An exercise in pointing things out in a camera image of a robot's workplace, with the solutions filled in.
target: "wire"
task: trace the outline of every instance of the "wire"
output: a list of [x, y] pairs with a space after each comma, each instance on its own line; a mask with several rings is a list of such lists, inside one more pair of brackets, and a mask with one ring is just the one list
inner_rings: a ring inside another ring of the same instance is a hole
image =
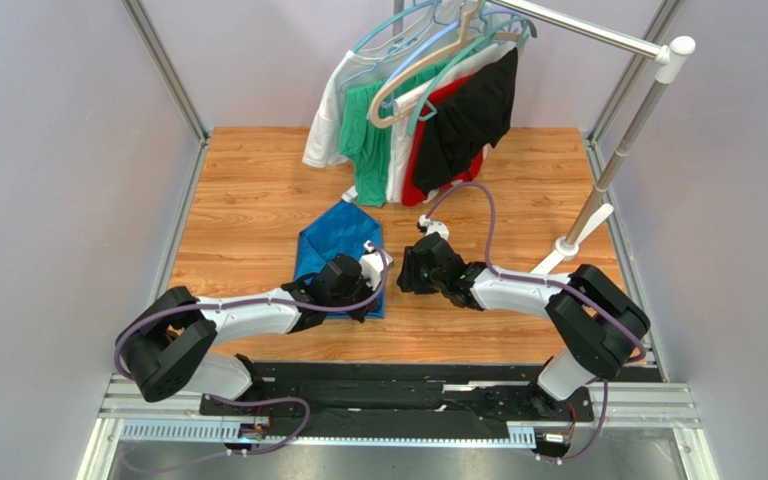
[[136, 473], [141, 473], [144, 475], [161, 475], [163, 473], [171, 473], [176, 472], [178, 470], [184, 470], [186, 468], [194, 467], [195, 465], [200, 465], [201, 463], [208, 462], [210, 460], [215, 460], [216, 458], [221, 457], [227, 457], [227, 452], [219, 452], [219, 453], [213, 453], [211, 455], [206, 455], [204, 457], [198, 458], [196, 460], [192, 460], [191, 462], [186, 462], [180, 465], [175, 465], [173, 467], [167, 467], [167, 468], [141, 468], [136, 467], [135, 465], [131, 464], [130, 461], [127, 459], [127, 455], [123, 454], [121, 455], [121, 458], [118, 459], [118, 461], [127, 468], [127, 470], [132, 470]]
[[[585, 294], [577, 290], [576, 288], [571, 287], [570, 285], [559, 282], [558, 280], [553, 280], [550, 278], [541, 278], [536, 276], [525, 276], [525, 275], [515, 275], [511, 273], [503, 273], [497, 270], [497, 268], [491, 263], [490, 260], [490, 249], [491, 244], [493, 243], [493, 232], [496, 228], [496, 204], [493, 200], [493, 195], [491, 195], [490, 190], [488, 190], [487, 187], [484, 185], [477, 183], [477, 182], [464, 182], [460, 183], [441, 195], [436, 202], [434, 202], [434, 205], [431, 206], [431, 208], [428, 210], [428, 213], [425, 214], [426, 218], [428, 220], [431, 220], [431, 214], [434, 213], [435, 210], [437, 210], [437, 207], [440, 206], [441, 203], [443, 203], [443, 200], [445, 200], [449, 195], [452, 195], [455, 191], [465, 188], [465, 187], [476, 187], [482, 192], [484, 192], [485, 196], [488, 199], [488, 204], [490, 206], [490, 225], [488, 226], [488, 238], [485, 241], [485, 264], [487, 266], [487, 269], [497, 277], [501, 279], [506, 280], [517, 280], [527, 283], [534, 283], [538, 285], [550, 285], [553, 287], [560, 288], [564, 290], [565, 292], [573, 295], [576, 297], [579, 301], [584, 303], [585, 305], [593, 308], [597, 314], [599, 314], [601, 317], [606, 319], [609, 323], [612, 324], [613, 327], [617, 328], [626, 338], [629, 340], [637, 349], [638, 349], [638, 355], [635, 357], [631, 357], [627, 360], [627, 362], [637, 362], [639, 360], [642, 360], [645, 355], [645, 348], [644, 345], [642, 345], [641, 341], [633, 335], [632, 332], [629, 331], [621, 322], [618, 321], [614, 316], [610, 315], [609, 312], [607, 312], [603, 307], [597, 305], [596, 302], [588, 298]], [[600, 436], [600, 432], [603, 430], [603, 423], [606, 421], [606, 411], [609, 404], [609, 382], [607, 380], [603, 380], [603, 407], [600, 412], [600, 419], [597, 421], [597, 429], [594, 431], [594, 436], [591, 437], [591, 440], [588, 441], [588, 444], [583, 448], [579, 453], [571, 456], [571, 457], [565, 457], [564, 459], [559, 458], [552, 458], [553, 461], [555, 461], [557, 464], [560, 464], [561, 462], [570, 462], [577, 460], [579, 458], [582, 458], [586, 453], [588, 453], [589, 450], [591, 450], [591, 447], [594, 445], [594, 442], [597, 440], [597, 437]]]
[[576, 409], [569, 403], [567, 404], [567, 408], [570, 410], [570, 428], [567, 429], [570, 433], [568, 442], [573, 445], [573, 436], [576, 434]]
[[191, 312], [194, 310], [220, 311], [220, 310], [227, 310], [230, 308], [244, 307], [247, 305], [259, 305], [263, 303], [287, 305], [291, 307], [304, 308], [307, 310], [313, 310], [316, 312], [325, 312], [325, 313], [344, 313], [344, 312], [349, 312], [351, 310], [357, 310], [358, 308], [365, 307], [370, 303], [372, 303], [373, 301], [375, 301], [375, 299], [378, 298], [378, 296], [384, 292], [384, 285], [387, 284], [387, 270], [388, 270], [387, 252], [385, 252], [384, 249], [381, 246], [377, 245], [375, 242], [369, 242], [369, 243], [375, 249], [375, 252], [378, 253], [378, 255], [381, 257], [381, 264], [384, 265], [383, 271], [381, 272], [381, 281], [378, 283], [378, 287], [375, 289], [374, 292], [372, 292], [372, 295], [370, 295], [369, 298], [366, 298], [365, 300], [355, 303], [354, 305], [348, 305], [345, 307], [323, 307], [321, 305], [313, 305], [310, 303], [296, 302], [294, 300], [286, 300], [283, 298], [257, 297], [257, 298], [243, 298], [240, 300], [236, 300], [234, 302], [228, 302], [224, 304], [194, 303], [191, 305], [182, 305], [179, 307], [169, 308], [167, 310], [162, 310], [161, 312], [156, 312], [153, 315], [148, 315], [147, 317], [130, 325], [130, 327], [124, 331], [124, 333], [120, 337], [120, 340], [118, 340], [118, 343], [115, 344], [115, 356], [114, 356], [115, 370], [117, 370], [118, 373], [120, 373], [124, 377], [132, 380], [133, 376], [130, 374], [130, 372], [127, 371], [126, 368], [124, 368], [124, 365], [121, 361], [121, 353], [123, 352], [124, 345], [126, 345], [127, 341], [129, 341], [130, 337], [132, 337], [136, 331], [141, 330], [142, 328], [145, 328], [147, 326], [153, 325], [159, 320], [162, 320], [163, 318], [170, 315], [176, 315], [178, 313], [183, 313], [183, 312]]
[[540, 277], [540, 276], [527, 276], [527, 275], [516, 275], [512, 273], [502, 273], [491, 263], [490, 260], [490, 249], [491, 244], [493, 243], [493, 232], [496, 228], [496, 203], [493, 201], [493, 195], [491, 195], [490, 190], [488, 190], [487, 187], [482, 185], [481, 183], [477, 182], [464, 182], [459, 183], [458, 185], [450, 188], [447, 190], [443, 195], [440, 196], [440, 198], [437, 199], [437, 201], [432, 205], [432, 207], [429, 209], [428, 213], [426, 213], [426, 218], [431, 220], [431, 214], [434, 213], [435, 210], [437, 210], [437, 207], [440, 206], [440, 204], [445, 200], [449, 195], [452, 195], [455, 191], [464, 188], [464, 187], [476, 187], [482, 192], [484, 192], [485, 196], [488, 198], [488, 203], [490, 204], [490, 226], [488, 227], [488, 238], [485, 242], [485, 264], [487, 266], [487, 269], [497, 277], [505, 280], [518, 280], [521, 282], [526, 283], [534, 283], [537, 285], [549, 285], [553, 287], [560, 288], [564, 290], [565, 292], [573, 295], [576, 297], [580, 302], [584, 303], [585, 305], [588, 305], [589, 307], [593, 308], [601, 317], [605, 318], [609, 323], [612, 324], [613, 327], [620, 330], [620, 332], [627, 337], [627, 340], [632, 342], [632, 344], [638, 349], [638, 355], [635, 357], [630, 358], [629, 362], [637, 362], [639, 360], [642, 360], [645, 355], [645, 348], [644, 345], [642, 345], [641, 341], [633, 335], [632, 332], [629, 331], [621, 322], [618, 321], [614, 316], [610, 315], [609, 312], [607, 312], [603, 307], [600, 305], [597, 305], [597, 303], [594, 300], [591, 300], [588, 298], [585, 294], [580, 292], [574, 287], [571, 287], [570, 285], [560, 282], [558, 280], [553, 280], [550, 278]]
[[[280, 405], [284, 403], [298, 403], [302, 407], [304, 407], [304, 418], [301, 420], [301, 424], [298, 427], [296, 427], [292, 433], [290, 433], [289, 435], [287, 435], [286, 437], [284, 437], [282, 440], [275, 443], [274, 445], [269, 445], [268, 447], [251, 449], [251, 450], [229, 450], [229, 452], [236, 455], [263, 455], [266, 453], [274, 452], [275, 450], [279, 450], [287, 446], [290, 441], [292, 441], [295, 437], [297, 437], [298, 434], [300, 434], [307, 427], [307, 424], [310, 422], [310, 404], [307, 403], [307, 401], [305, 401], [304, 399], [298, 398], [298, 397], [283, 397], [283, 398], [275, 398], [270, 400], [259, 400], [256, 402], [239, 402], [235, 400], [229, 400], [224, 397], [219, 397], [216, 395], [212, 395], [211, 398], [213, 400], [223, 403], [224, 405], [227, 405], [229, 407], [234, 407], [234, 408], [253, 408], [253, 407], [262, 408], [269, 405]], [[221, 453], [213, 453], [213, 454], [198, 458], [196, 460], [192, 460], [191, 462], [175, 465], [173, 467], [156, 468], [156, 469], [136, 467], [132, 465], [129, 462], [129, 460], [127, 460], [126, 454], [121, 456], [120, 462], [122, 465], [124, 465], [124, 467], [136, 473], [142, 473], [146, 475], [159, 475], [163, 473], [170, 473], [170, 472], [176, 472], [179, 470], [185, 470], [187, 468], [194, 467], [195, 465], [199, 465], [201, 463], [214, 460], [216, 458], [226, 457], [227, 455], [228, 455], [228, 451], [224, 451]]]
[[[594, 442], [597, 441], [597, 437], [600, 436], [600, 432], [603, 431], [603, 424], [606, 422], [606, 412], [608, 411], [608, 407], [609, 407], [609, 381], [603, 380], [603, 406], [600, 408], [600, 419], [597, 420], [597, 428], [594, 430], [594, 435], [592, 435], [591, 439], [588, 440], [588, 444], [586, 444], [585, 447], [582, 450], [580, 450], [578, 453], [570, 457], [556, 458], [556, 457], [542, 456], [542, 458], [546, 458], [547, 460], [551, 461], [552, 463], [555, 463], [556, 465], [561, 465], [562, 463], [567, 463], [567, 462], [573, 462], [583, 458], [591, 450], [591, 447], [594, 446]], [[570, 440], [571, 440], [571, 444], [573, 444], [573, 433], [571, 433], [570, 435]]]
[[[130, 372], [128, 372], [124, 368], [123, 363], [121, 361], [121, 353], [123, 350], [123, 346], [127, 343], [130, 337], [132, 337], [135, 334], [136, 331], [141, 330], [142, 328], [147, 327], [149, 325], [152, 325], [167, 316], [176, 315], [178, 313], [190, 312], [194, 310], [224, 310], [224, 309], [242, 307], [246, 305], [257, 305], [262, 303], [274, 303], [278, 305], [287, 305], [287, 306], [304, 308], [307, 310], [314, 310], [314, 311], [325, 312], [325, 313], [343, 313], [351, 310], [356, 310], [358, 308], [363, 308], [369, 305], [370, 303], [372, 303], [373, 301], [375, 301], [375, 299], [378, 298], [378, 296], [384, 292], [384, 287], [387, 284], [387, 272], [389, 270], [387, 266], [387, 256], [388, 256], [387, 252], [384, 251], [383, 247], [376, 244], [375, 242], [369, 242], [369, 243], [370, 245], [372, 245], [375, 252], [378, 253], [378, 256], [381, 257], [381, 264], [384, 266], [383, 271], [381, 272], [381, 281], [378, 283], [378, 287], [375, 289], [374, 292], [372, 292], [372, 295], [370, 295], [369, 298], [366, 298], [358, 303], [355, 303], [354, 305], [348, 305], [345, 307], [323, 307], [320, 305], [296, 302], [293, 300], [285, 300], [282, 298], [258, 297], [258, 298], [245, 298], [245, 299], [237, 300], [235, 302], [228, 302], [225, 304], [196, 303], [191, 305], [183, 305], [175, 308], [169, 308], [168, 310], [163, 310], [161, 312], [157, 312], [157, 313], [154, 313], [153, 315], [149, 315], [143, 318], [142, 320], [134, 323], [129, 328], [127, 328], [126, 331], [124, 331], [124, 333], [120, 336], [120, 340], [118, 341], [118, 343], [115, 344], [115, 357], [114, 357], [115, 369], [118, 371], [118, 373], [120, 373], [124, 377], [132, 380], [133, 378], [132, 375], [130, 374]], [[269, 399], [269, 400], [260, 400], [256, 402], [240, 402], [237, 400], [230, 400], [230, 399], [219, 397], [216, 395], [211, 395], [211, 398], [215, 399], [216, 401], [224, 405], [227, 405], [229, 407], [234, 407], [234, 408], [254, 408], [254, 407], [260, 408], [263, 406], [279, 405], [283, 403], [297, 403], [297, 404], [300, 404], [302, 407], [304, 407], [304, 418], [301, 420], [301, 424], [295, 430], [293, 430], [292, 433], [290, 433], [289, 435], [287, 435], [286, 437], [284, 437], [282, 440], [275, 443], [274, 445], [269, 445], [268, 447], [252, 449], [247, 451], [231, 450], [232, 453], [235, 453], [238, 455], [262, 455], [265, 453], [270, 453], [270, 452], [274, 452], [275, 450], [281, 449], [285, 447], [287, 444], [289, 444], [289, 442], [291, 442], [294, 438], [296, 438], [307, 427], [307, 424], [310, 422], [310, 404], [307, 403], [303, 398], [282, 397], [282, 398], [275, 398], [275, 399]], [[269, 428], [271, 429], [271, 415], [269, 416]], [[125, 455], [121, 457], [121, 463], [126, 468], [136, 473], [156, 475], [156, 474], [175, 472], [178, 470], [190, 468], [200, 463], [203, 463], [215, 458], [219, 458], [222, 456], [226, 456], [226, 455], [227, 455], [227, 452], [216, 453], [212, 455], [207, 455], [205, 457], [202, 457], [197, 460], [193, 460], [191, 462], [187, 462], [181, 465], [162, 468], [162, 469], [144, 469], [144, 468], [135, 467], [129, 463]]]
[[[295, 428], [295, 430], [292, 431], [289, 435], [283, 438], [283, 440], [275, 443], [274, 445], [269, 445], [268, 447], [264, 448], [258, 448], [258, 449], [252, 449], [248, 450], [246, 452], [247, 455], [262, 455], [264, 453], [270, 453], [274, 452], [275, 450], [279, 450], [283, 447], [285, 447], [289, 442], [291, 442], [295, 437], [297, 437], [306, 427], [307, 424], [310, 422], [310, 404], [307, 403], [306, 400], [303, 398], [298, 397], [282, 397], [282, 398], [275, 398], [271, 400], [260, 400], [257, 402], [240, 402], [237, 400], [230, 400], [223, 397], [218, 397], [215, 395], [211, 396], [214, 400], [217, 400], [224, 405], [227, 405], [229, 407], [235, 407], [235, 408], [251, 408], [251, 407], [260, 407], [260, 406], [268, 406], [268, 405], [280, 405], [282, 403], [298, 403], [302, 407], [304, 407], [304, 418], [301, 420], [301, 424], [298, 425], [298, 427]], [[233, 453], [236, 454], [242, 454], [242, 450], [233, 450]]]

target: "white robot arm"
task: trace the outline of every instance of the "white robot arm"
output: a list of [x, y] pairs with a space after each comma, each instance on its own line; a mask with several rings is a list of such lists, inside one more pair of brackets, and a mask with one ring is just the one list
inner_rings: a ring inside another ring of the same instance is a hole
[[[551, 320], [558, 329], [567, 348], [533, 382], [532, 406], [539, 414], [557, 412], [595, 378], [616, 378], [636, 347], [643, 355], [640, 339], [650, 320], [596, 267], [581, 265], [571, 274], [549, 275], [465, 263], [449, 245], [445, 225], [421, 217], [418, 226], [425, 236], [405, 249], [397, 281], [403, 292], [440, 292], [457, 307], [511, 310]], [[598, 313], [592, 315], [584, 306]]]
[[321, 325], [329, 313], [346, 312], [363, 322], [377, 308], [393, 265], [380, 247], [367, 243], [365, 248], [359, 261], [338, 255], [320, 272], [262, 294], [220, 299], [172, 288], [118, 337], [116, 366], [148, 402], [181, 390], [237, 398], [251, 386], [248, 368], [240, 358], [209, 353], [210, 347], [264, 333], [299, 332]]

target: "gray floor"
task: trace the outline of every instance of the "gray floor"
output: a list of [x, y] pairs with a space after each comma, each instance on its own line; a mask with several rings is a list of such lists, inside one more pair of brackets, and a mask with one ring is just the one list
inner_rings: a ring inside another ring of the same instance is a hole
[[[582, 447], [591, 432], [577, 431]], [[119, 455], [140, 468], [179, 465], [220, 452], [211, 444], [122, 443]], [[260, 457], [222, 457], [192, 468], [161, 475], [135, 473], [116, 462], [110, 479], [286, 479], [286, 480], [433, 480], [568, 478], [685, 479], [670, 429], [604, 431], [588, 456], [563, 466], [536, 462], [528, 451], [405, 447], [287, 447]]]

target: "wooden surface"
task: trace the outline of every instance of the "wooden surface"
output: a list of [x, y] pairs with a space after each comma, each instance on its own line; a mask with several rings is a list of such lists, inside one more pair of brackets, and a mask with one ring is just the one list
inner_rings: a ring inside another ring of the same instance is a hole
[[[172, 285], [195, 295], [261, 293], [292, 280], [298, 232], [353, 184], [350, 164], [303, 165], [306, 129], [215, 130], [174, 266]], [[579, 132], [515, 129], [492, 150], [478, 181], [497, 204], [491, 258], [499, 266], [531, 270], [564, 235], [592, 183]], [[396, 265], [387, 285], [383, 320], [359, 324], [328, 320], [292, 335], [263, 335], [215, 351], [255, 360], [543, 363], [563, 343], [549, 321], [512, 312], [458, 309], [442, 295], [405, 294], [396, 287], [406, 245], [427, 205], [364, 207], [383, 225], [385, 249]], [[465, 261], [483, 260], [488, 205], [465, 188], [435, 212]], [[608, 231], [600, 227], [583, 245], [579, 263], [603, 269], [621, 285]]]

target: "black base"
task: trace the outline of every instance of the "black base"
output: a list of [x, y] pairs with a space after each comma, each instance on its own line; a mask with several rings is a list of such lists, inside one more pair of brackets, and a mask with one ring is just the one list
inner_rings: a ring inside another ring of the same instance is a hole
[[[311, 407], [307, 436], [360, 438], [508, 438], [506, 421], [569, 422], [567, 408], [540, 416], [528, 407], [528, 386], [494, 386], [468, 392], [443, 392], [443, 385], [469, 381], [524, 381], [539, 365], [477, 366], [347, 363], [256, 363], [255, 375], [274, 381], [256, 384], [241, 400], [297, 396]], [[626, 368], [618, 381], [661, 381], [656, 369]], [[577, 421], [594, 419], [586, 388], [571, 397]], [[435, 411], [445, 405], [442, 411]], [[297, 404], [269, 409], [270, 433], [286, 435], [303, 416]], [[200, 413], [238, 415], [240, 410], [202, 400]], [[253, 414], [253, 411], [241, 413]]]

